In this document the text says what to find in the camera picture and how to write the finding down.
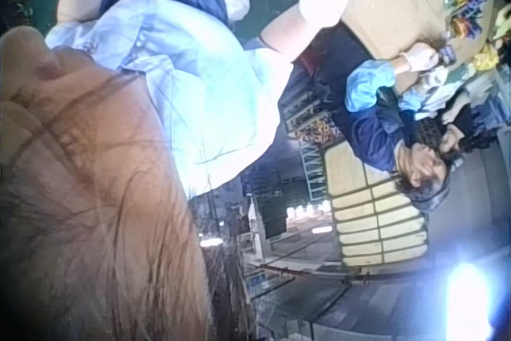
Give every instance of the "light fixture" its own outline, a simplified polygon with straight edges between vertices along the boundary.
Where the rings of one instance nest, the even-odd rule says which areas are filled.
[[[291,220],[296,218],[295,209],[293,207],[287,209],[287,218]]]
[[[200,246],[202,248],[218,247],[219,245],[221,245],[223,243],[224,243],[224,241],[222,239],[212,238],[212,239],[202,240],[200,242]]]
[[[305,211],[303,210],[302,205],[299,205],[298,207],[296,207],[295,213],[296,213],[297,220],[301,220],[305,217]]]
[[[329,233],[332,232],[334,229],[331,225],[328,225],[327,227],[317,227],[312,229],[312,233],[315,235],[318,235],[319,233]]]
[[[487,340],[489,295],[481,273],[471,264],[459,265],[450,276],[447,294],[446,340]]]
[[[321,210],[323,212],[330,212],[332,210],[332,207],[330,205],[330,201],[329,200],[324,200],[322,203],[321,203]]]

